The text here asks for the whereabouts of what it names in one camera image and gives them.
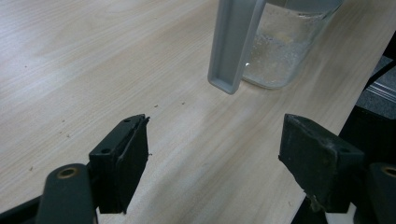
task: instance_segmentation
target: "gray handle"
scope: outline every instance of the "gray handle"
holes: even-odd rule
[[[208,81],[234,94],[238,90],[266,0],[219,0]]]

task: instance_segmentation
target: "light wood tabletop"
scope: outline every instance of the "light wood tabletop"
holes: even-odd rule
[[[283,117],[339,133],[396,27],[396,1],[346,0],[301,74],[235,95],[206,79],[218,1],[2,1],[0,212],[122,120],[150,116],[127,215],[100,223],[290,223],[304,193],[277,159]]]

